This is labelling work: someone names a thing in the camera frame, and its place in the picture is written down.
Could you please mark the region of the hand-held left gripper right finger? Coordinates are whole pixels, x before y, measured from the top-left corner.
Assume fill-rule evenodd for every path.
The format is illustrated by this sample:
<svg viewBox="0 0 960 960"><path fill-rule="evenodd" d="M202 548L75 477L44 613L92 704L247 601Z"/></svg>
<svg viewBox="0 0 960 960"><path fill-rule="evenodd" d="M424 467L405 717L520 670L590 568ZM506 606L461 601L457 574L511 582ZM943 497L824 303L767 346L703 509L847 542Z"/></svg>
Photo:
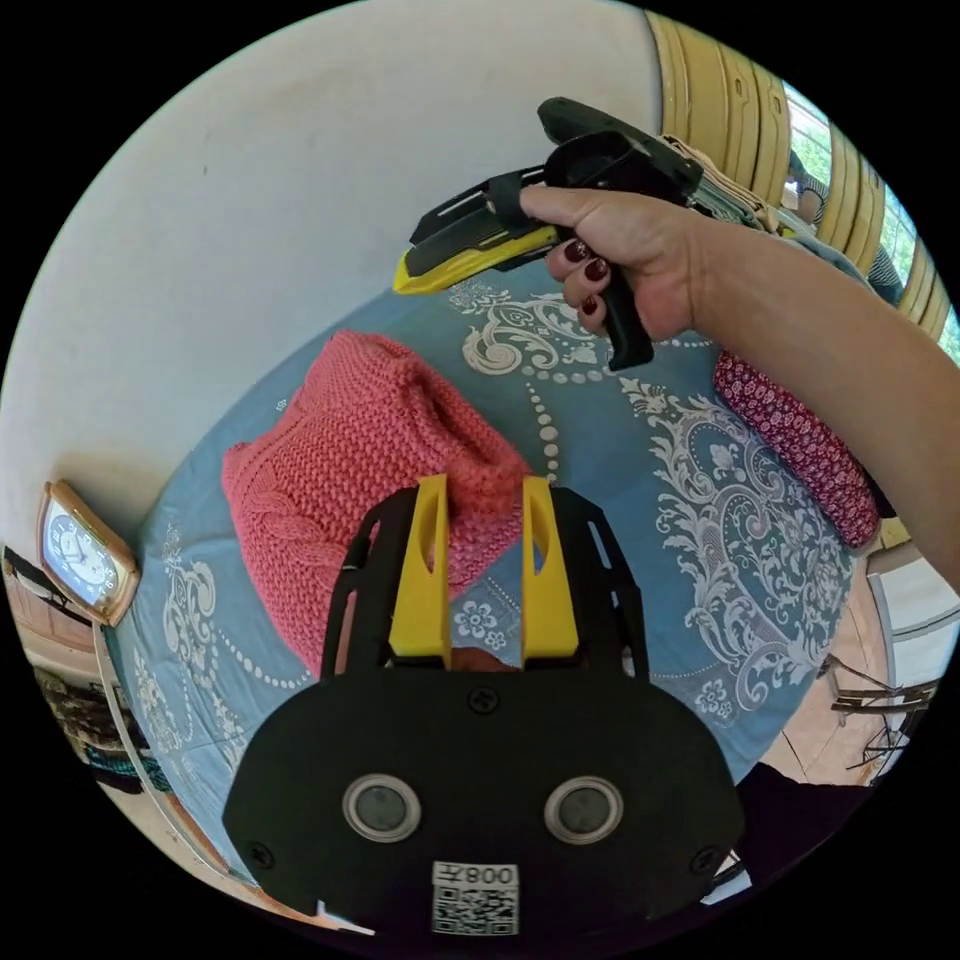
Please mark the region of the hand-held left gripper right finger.
<svg viewBox="0 0 960 960"><path fill-rule="evenodd" d="M546 479L524 479L522 508L522 649L575 651L579 641L573 603Z"/></svg>

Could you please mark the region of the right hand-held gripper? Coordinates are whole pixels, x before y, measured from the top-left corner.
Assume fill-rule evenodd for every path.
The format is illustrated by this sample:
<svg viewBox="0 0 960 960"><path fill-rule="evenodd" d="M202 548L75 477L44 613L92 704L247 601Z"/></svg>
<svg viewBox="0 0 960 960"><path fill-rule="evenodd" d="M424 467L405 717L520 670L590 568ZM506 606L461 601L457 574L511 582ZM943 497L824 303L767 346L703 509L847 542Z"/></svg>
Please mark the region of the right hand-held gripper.
<svg viewBox="0 0 960 960"><path fill-rule="evenodd" d="M539 165L492 176L426 212L393 278L396 294L434 294L491 270L507 273L545 259L571 230L529 217L528 187L600 190L653 197L688 208L703 167L665 141L564 97L537 109L553 150Z"/></svg>

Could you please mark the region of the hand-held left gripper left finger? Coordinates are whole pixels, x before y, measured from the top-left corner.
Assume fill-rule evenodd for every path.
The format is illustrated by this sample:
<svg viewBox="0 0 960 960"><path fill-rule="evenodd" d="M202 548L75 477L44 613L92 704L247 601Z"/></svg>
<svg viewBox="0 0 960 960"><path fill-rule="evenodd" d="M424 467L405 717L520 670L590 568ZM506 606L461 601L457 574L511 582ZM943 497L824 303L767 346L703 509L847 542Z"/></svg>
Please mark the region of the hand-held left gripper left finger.
<svg viewBox="0 0 960 960"><path fill-rule="evenodd" d="M447 476L422 478L403 555L389 644L394 652L449 652Z"/></svg>

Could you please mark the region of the person's right hand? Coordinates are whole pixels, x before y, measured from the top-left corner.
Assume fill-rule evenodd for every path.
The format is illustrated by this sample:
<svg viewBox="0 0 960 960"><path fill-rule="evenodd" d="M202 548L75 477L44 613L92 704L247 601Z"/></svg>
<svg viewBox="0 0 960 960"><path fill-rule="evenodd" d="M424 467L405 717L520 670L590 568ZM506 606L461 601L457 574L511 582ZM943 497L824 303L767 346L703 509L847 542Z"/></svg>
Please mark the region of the person's right hand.
<svg viewBox="0 0 960 960"><path fill-rule="evenodd" d="M710 285L718 222L637 194L534 186L520 195L530 217L571 230L547 256L581 325L604 336L613 275L627 280L641 324L654 341L697 324Z"/></svg>

